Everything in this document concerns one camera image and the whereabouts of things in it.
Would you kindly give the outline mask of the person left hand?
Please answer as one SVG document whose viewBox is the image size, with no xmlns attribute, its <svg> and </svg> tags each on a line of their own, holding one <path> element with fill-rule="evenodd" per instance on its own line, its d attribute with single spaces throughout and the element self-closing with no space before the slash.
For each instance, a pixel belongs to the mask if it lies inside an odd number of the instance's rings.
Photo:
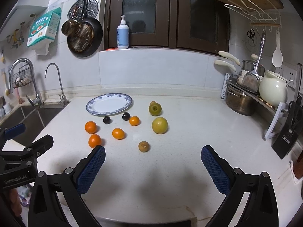
<svg viewBox="0 0 303 227">
<path fill-rule="evenodd" d="M 22 213 L 22 206 L 20 204 L 20 198 L 16 189 L 11 189 L 9 191 L 9 200 L 14 214 L 16 217 L 20 217 Z"/>
</svg>

